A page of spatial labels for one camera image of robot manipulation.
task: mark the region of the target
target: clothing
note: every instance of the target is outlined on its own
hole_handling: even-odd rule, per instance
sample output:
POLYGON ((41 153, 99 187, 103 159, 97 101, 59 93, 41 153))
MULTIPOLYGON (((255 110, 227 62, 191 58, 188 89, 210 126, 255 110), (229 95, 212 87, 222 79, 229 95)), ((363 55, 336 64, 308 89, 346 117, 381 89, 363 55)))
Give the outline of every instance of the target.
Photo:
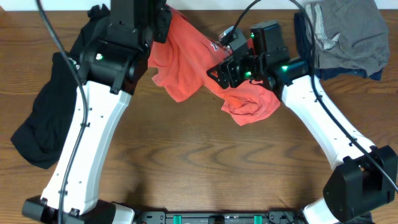
MULTIPOLYGON (((294 14, 294 29, 296 36, 297 52, 302 59, 307 63, 311 62, 311 43, 307 38, 308 30, 305 23, 305 18, 300 13, 294 14)), ((370 74, 369 78, 373 80, 381 80, 383 68, 380 71, 370 74)), ((322 80, 335 78, 340 74, 357 75, 363 78, 368 77, 365 69, 352 69, 352 68, 327 68, 315 69, 315 74, 322 80)))
MULTIPOLYGON (((82 28, 80 35, 68 54, 70 63, 79 68, 79 55, 90 41, 98 20, 109 15, 104 5, 88 11, 89 23, 82 28)), ((76 104, 77 84, 68 65, 60 53, 52 58, 52 74, 37 95, 32 113, 11 137, 18 152, 32 165, 48 169, 60 158, 67 138, 76 104)))
POLYGON ((221 109, 239 125, 268 118, 280 102, 273 92, 249 81, 237 88, 222 89, 206 71, 222 62, 228 51, 197 31, 178 11, 173 10, 167 43, 154 43, 149 66, 158 68, 153 81, 163 86, 177 102, 192 96, 202 85, 225 100, 221 109))
POLYGON ((318 68, 363 69, 369 76, 387 65, 389 31, 374 0, 324 0, 306 9, 315 27, 318 68))

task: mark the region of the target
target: wooden table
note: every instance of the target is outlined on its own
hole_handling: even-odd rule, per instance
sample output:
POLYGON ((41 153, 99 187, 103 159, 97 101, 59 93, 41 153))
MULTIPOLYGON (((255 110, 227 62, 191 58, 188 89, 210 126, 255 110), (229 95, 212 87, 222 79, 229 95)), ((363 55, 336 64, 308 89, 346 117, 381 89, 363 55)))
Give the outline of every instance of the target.
MULTIPOLYGON (((277 19, 293 57, 295 11, 251 11, 251 25, 277 19)), ((216 38, 240 11, 187 11, 191 23, 216 38)), ((340 76, 323 82, 348 119, 378 146, 398 149, 398 11, 383 11, 390 28, 390 63, 382 81, 340 76)), ((85 12, 49 12, 69 49, 88 21, 85 12)), ((0 223, 35 223, 21 215, 52 172, 26 162, 9 138, 28 117, 50 78, 56 52, 37 12, 0 17, 0 223)), ((301 121, 281 106, 270 118, 243 127, 220 110, 223 100, 202 88, 183 103, 155 86, 148 73, 111 143, 100 197, 170 211, 299 208, 322 196, 331 169, 301 121)), ((376 223, 397 223, 398 203, 374 211, 376 223)))

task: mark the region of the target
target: robotic arm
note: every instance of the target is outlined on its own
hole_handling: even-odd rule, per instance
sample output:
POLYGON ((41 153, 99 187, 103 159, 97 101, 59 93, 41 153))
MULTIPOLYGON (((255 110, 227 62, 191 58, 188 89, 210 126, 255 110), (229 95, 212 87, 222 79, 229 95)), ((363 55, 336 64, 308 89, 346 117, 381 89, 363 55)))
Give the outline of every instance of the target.
MULTIPOLYGON (((166 41, 171 21, 171 12, 163 0, 111 2, 111 16, 99 21, 94 38, 80 59, 79 75, 89 107, 88 125, 67 182, 61 211, 65 213, 64 223, 334 224, 350 221, 393 201, 395 192, 384 177, 350 144, 317 103, 307 64, 300 59, 290 60, 276 22, 252 27, 254 49, 248 49, 242 32, 236 30, 228 43, 232 56, 209 70, 208 75, 223 88, 237 87, 246 79, 262 80, 265 88, 297 114, 321 145, 334 170, 324 188, 324 197, 299 212, 263 214, 137 212, 118 203, 99 200, 99 181, 114 130, 137 81, 147 69, 152 41, 166 41)), ((395 181, 398 166, 395 152, 389 146, 376 148, 331 102, 319 79, 316 78, 315 83, 333 115, 395 181)), ((80 130, 82 107, 78 91, 73 121, 58 166, 42 195, 25 201, 23 215, 43 223, 57 219, 62 180, 80 130)))

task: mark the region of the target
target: cable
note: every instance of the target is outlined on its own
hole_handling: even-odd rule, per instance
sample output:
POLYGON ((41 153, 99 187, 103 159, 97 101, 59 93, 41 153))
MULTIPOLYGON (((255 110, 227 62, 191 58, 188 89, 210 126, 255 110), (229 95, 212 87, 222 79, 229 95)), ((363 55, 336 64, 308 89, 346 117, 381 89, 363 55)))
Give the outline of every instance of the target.
POLYGON ((226 44, 225 44, 225 45, 228 45, 228 44, 232 41, 233 35, 234 35, 235 31, 236 31, 236 28, 238 28, 238 25, 239 25, 239 23, 241 22, 241 20, 243 19, 243 17, 244 17, 244 16, 246 15, 246 13, 248 13, 249 10, 250 10, 255 4, 257 4, 259 1, 261 1, 261 0, 255 0, 254 2, 252 2, 252 3, 242 12, 241 16, 239 16, 239 19, 236 21, 234 27, 232 28, 231 32, 229 32, 228 38, 226 39, 227 41, 226 41, 226 44))
POLYGON ((73 160, 75 159, 77 149, 79 147, 81 138, 82 138, 85 128, 87 126, 87 117, 88 117, 87 99, 86 99, 86 95, 85 95, 85 92, 83 89, 83 85, 81 84, 81 81, 79 80, 79 76, 78 76, 75 68, 73 68, 73 66, 69 62, 67 53, 65 52, 65 49, 63 48, 63 45, 62 45, 60 39, 58 38, 57 34, 55 33, 54 28, 51 26, 51 23, 43 10, 42 3, 40 2, 40 0, 36 0, 36 5, 39 8, 40 16, 43 19, 44 24, 51 35, 51 38, 54 40, 55 45, 59 48, 63 60, 68 65, 68 67, 72 73, 72 76, 78 85, 78 88, 81 93, 81 98, 83 100, 83 121, 81 122, 81 128, 79 131, 79 135, 76 139, 75 146, 73 147, 72 154, 69 158, 69 162, 68 162, 67 169, 65 171, 65 175, 63 176, 62 186, 61 186, 61 191, 60 191, 60 203, 58 206, 58 224, 63 224, 63 199, 65 197, 65 189, 67 187, 68 177, 69 177, 70 169, 73 164, 73 160))
POLYGON ((333 120, 333 122, 340 128, 340 130, 346 135, 346 137, 351 141, 351 143, 356 146, 372 163, 373 165, 380 171, 380 173, 388 180, 388 182, 392 185, 394 190, 398 193, 398 187, 397 184, 388 176, 386 171, 379 165, 378 162, 376 162, 370 154, 349 134, 349 132, 343 127, 343 125, 340 124, 340 122, 333 116, 333 114, 330 112, 326 104, 322 100, 322 96, 318 93, 317 87, 315 86, 315 35, 313 31, 313 25, 311 23, 311 20, 305 11, 305 9, 296 1, 296 0, 290 0, 292 3, 294 3, 299 9, 300 12, 303 14, 305 20, 310 24, 310 30, 311 30, 311 35, 312 35, 312 55, 311 55, 311 84, 313 88, 313 92, 315 94, 315 97, 317 101, 319 101, 319 104, 321 104, 322 108, 325 110, 325 112, 329 115, 329 117, 333 120))

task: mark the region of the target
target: red fabric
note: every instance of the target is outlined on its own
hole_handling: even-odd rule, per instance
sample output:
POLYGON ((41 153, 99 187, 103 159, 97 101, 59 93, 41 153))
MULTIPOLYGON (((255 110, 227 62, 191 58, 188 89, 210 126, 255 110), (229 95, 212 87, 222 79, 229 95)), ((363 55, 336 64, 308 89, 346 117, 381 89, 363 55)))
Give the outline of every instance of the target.
POLYGON ((167 43, 154 42, 149 66, 159 70, 152 78, 155 84, 163 86, 177 102, 186 100, 205 85, 225 100, 221 109, 239 125, 268 118, 280 105, 271 91, 248 81, 224 90, 207 76, 206 71, 228 55, 216 42, 197 31, 181 13, 173 11, 167 43))

